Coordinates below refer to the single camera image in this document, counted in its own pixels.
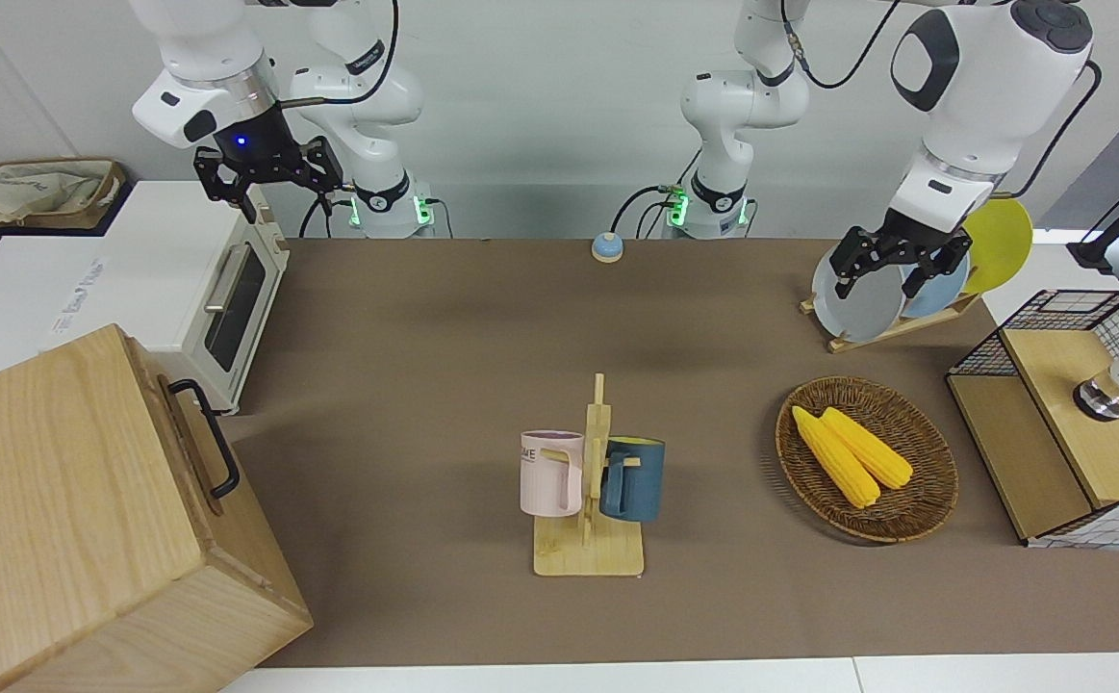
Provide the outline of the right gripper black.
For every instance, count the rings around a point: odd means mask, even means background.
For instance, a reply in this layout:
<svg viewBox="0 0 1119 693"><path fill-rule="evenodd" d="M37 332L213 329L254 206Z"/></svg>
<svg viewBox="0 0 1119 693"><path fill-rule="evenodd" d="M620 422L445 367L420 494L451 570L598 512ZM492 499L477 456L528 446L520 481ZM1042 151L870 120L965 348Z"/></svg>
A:
<svg viewBox="0 0 1119 693"><path fill-rule="evenodd" d="M215 141L217 149L195 149L195 175L211 202L229 203L247 222L256 222L255 203L248 200L256 170L271 174L280 166L285 172L273 177L273 182L305 181L303 186L317 194L325 215L332 214L331 193L344 187L344 168L326 137L313 137L300 153L281 106L274 104L255 118L226 127L216 132Z"/></svg>

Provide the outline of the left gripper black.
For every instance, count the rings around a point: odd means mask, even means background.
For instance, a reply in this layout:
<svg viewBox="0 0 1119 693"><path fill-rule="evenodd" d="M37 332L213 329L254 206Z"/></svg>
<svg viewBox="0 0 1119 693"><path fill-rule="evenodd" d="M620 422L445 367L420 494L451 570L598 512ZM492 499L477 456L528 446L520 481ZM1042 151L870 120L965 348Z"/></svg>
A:
<svg viewBox="0 0 1119 693"><path fill-rule="evenodd" d="M861 277L880 265L912 265L903 282L903 293L915 297L933 277L950 275L963 262L972 238L962 228L941 231L911 218L902 210L888 209L875 234L852 228L830 255L835 293L845 299Z"/></svg>

